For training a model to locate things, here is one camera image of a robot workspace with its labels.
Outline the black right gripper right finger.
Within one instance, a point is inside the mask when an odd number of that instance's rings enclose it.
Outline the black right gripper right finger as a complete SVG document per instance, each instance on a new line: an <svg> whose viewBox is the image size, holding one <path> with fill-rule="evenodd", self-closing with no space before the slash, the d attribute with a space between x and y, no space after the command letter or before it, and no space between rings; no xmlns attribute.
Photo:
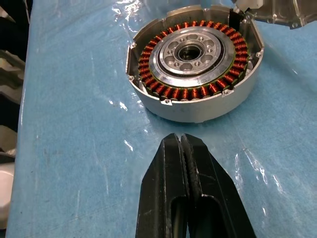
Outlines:
<svg viewBox="0 0 317 238"><path fill-rule="evenodd" d="M199 138L181 136L189 183L190 238L257 238L233 180Z"/></svg>

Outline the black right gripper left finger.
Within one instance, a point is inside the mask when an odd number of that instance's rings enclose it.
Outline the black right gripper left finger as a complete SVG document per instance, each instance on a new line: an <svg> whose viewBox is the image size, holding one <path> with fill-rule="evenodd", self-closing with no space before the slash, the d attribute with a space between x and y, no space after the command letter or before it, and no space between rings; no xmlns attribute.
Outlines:
<svg viewBox="0 0 317 238"><path fill-rule="evenodd" d="M135 238L186 238L189 185L176 134L164 137L143 176Z"/></svg>

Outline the silver motor housing copper coils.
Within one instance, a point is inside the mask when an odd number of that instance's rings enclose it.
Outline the silver motor housing copper coils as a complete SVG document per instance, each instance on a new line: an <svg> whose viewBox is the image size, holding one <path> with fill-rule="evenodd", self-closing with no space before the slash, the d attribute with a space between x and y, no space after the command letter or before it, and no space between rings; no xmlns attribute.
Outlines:
<svg viewBox="0 0 317 238"><path fill-rule="evenodd" d="M161 83L150 73L152 50L163 37L196 26L214 28L229 37L235 48L232 67L220 78L198 87ZM263 53L263 40L247 12L236 6L193 5L173 10L139 30L128 47L126 73L137 96L153 114L176 122L201 123L232 111L247 99L257 80Z"/></svg>

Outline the blue plastic table cover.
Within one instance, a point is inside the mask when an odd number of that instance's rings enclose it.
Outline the blue plastic table cover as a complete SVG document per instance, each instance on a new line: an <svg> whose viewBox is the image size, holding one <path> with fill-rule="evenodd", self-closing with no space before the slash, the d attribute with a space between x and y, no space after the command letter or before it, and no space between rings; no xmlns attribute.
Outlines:
<svg viewBox="0 0 317 238"><path fill-rule="evenodd" d="M203 123L149 112L125 73L148 22L231 0L34 0L8 238L134 238L140 186L161 140L204 141L259 238L317 238L317 21L258 22L248 98Z"/></svg>

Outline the white right robot foot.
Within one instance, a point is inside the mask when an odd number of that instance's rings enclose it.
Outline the white right robot foot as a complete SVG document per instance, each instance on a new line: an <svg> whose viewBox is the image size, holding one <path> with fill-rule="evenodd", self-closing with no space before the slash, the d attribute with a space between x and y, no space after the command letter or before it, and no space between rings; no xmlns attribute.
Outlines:
<svg viewBox="0 0 317 238"><path fill-rule="evenodd" d="M0 227L6 226L8 220L12 186L14 179L14 163L0 164Z"/></svg>

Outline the grey right robot leg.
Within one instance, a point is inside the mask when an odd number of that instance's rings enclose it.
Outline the grey right robot leg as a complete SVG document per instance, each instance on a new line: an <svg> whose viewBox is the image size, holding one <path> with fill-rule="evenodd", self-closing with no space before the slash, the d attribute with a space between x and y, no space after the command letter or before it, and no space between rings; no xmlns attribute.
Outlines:
<svg viewBox="0 0 317 238"><path fill-rule="evenodd" d="M0 125L0 155L15 158L17 145L17 132Z"/></svg>

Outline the grey robot leg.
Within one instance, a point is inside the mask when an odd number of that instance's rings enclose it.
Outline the grey robot leg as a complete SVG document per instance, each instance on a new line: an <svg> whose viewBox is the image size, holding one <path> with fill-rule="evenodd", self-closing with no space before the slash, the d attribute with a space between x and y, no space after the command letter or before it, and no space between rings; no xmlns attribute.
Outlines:
<svg viewBox="0 0 317 238"><path fill-rule="evenodd" d="M0 155L15 158L17 145L17 132L0 125Z"/></svg>
<svg viewBox="0 0 317 238"><path fill-rule="evenodd" d="M0 50L0 95L20 104L25 62L8 51Z"/></svg>

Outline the grey left robot leg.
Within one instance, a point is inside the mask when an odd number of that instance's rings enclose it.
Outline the grey left robot leg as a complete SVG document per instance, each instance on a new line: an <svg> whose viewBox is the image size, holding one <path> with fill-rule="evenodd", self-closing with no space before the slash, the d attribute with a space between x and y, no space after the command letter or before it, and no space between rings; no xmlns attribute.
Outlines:
<svg viewBox="0 0 317 238"><path fill-rule="evenodd" d="M8 51L0 50L0 95L20 104L25 62Z"/></svg>

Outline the small white plastic connector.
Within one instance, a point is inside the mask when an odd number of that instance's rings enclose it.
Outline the small white plastic connector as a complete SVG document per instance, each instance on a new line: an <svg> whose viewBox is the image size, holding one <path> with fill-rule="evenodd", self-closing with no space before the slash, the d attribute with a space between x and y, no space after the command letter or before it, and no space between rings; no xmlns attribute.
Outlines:
<svg viewBox="0 0 317 238"><path fill-rule="evenodd" d="M259 9L263 6L264 0L233 0L237 8L243 12L248 9Z"/></svg>

